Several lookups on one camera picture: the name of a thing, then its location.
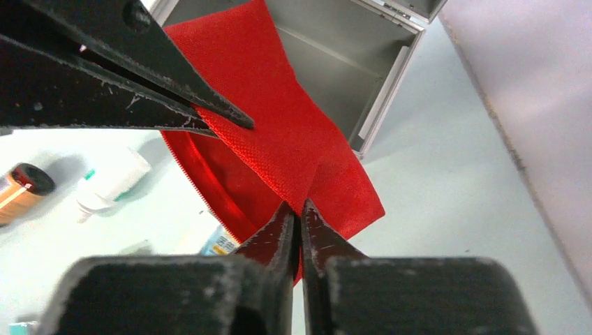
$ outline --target red fabric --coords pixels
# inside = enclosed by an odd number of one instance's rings
[[[345,238],[384,215],[345,137],[297,83],[263,0],[166,31],[206,81],[255,120],[249,131],[197,107],[221,140],[162,132],[236,238],[248,239],[282,200],[300,213],[311,198]]]

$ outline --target screw hole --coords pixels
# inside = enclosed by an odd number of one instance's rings
[[[150,13],[139,0],[132,0],[124,6],[124,22],[136,33],[144,33],[152,22]]]

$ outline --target zipper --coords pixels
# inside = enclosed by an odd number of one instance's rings
[[[165,136],[162,136],[163,140],[165,141],[165,144],[168,148],[168,151],[170,152],[171,156],[173,157],[173,159],[175,160],[175,162],[177,163],[177,166],[179,166],[179,168],[181,169],[181,171],[183,172],[183,174],[185,174],[185,177],[187,178],[187,180],[191,183],[191,185],[193,186],[193,189],[195,189],[195,191],[198,193],[198,195],[200,196],[200,198],[203,200],[203,202],[205,203],[208,211],[210,213],[212,213],[212,216],[214,216],[214,218],[222,225],[222,227],[224,227],[224,229],[226,230],[226,232],[236,241],[238,241],[240,244],[243,244],[244,241],[242,241],[241,239],[239,239],[232,231],[230,231],[230,229],[228,229],[228,227],[226,226],[226,224],[224,222],[222,222],[222,220],[220,219],[220,217],[218,216],[218,214],[216,214],[216,212],[214,211],[214,209],[212,209],[212,207],[209,205],[209,203],[206,201],[206,199],[204,198],[204,196],[202,195],[202,193],[200,192],[200,190],[198,189],[198,187],[195,185],[195,183],[193,182],[193,180],[191,180],[191,178],[189,177],[189,174],[187,173],[187,171],[185,171],[185,168],[183,167],[183,165],[181,164],[181,162],[179,161],[179,159],[177,158],[176,153],[172,150],[170,143],[168,142],[168,140],[166,139]]]

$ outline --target box lid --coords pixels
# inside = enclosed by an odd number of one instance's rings
[[[404,15],[416,17],[431,23],[447,0],[382,0],[385,5],[402,12]]]

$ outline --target small box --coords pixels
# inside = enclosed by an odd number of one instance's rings
[[[159,0],[152,8],[167,26],[247,1]],[[423,35],[411,16],[430,23],[446,0],[265,2],[299,83],[363,157]]]

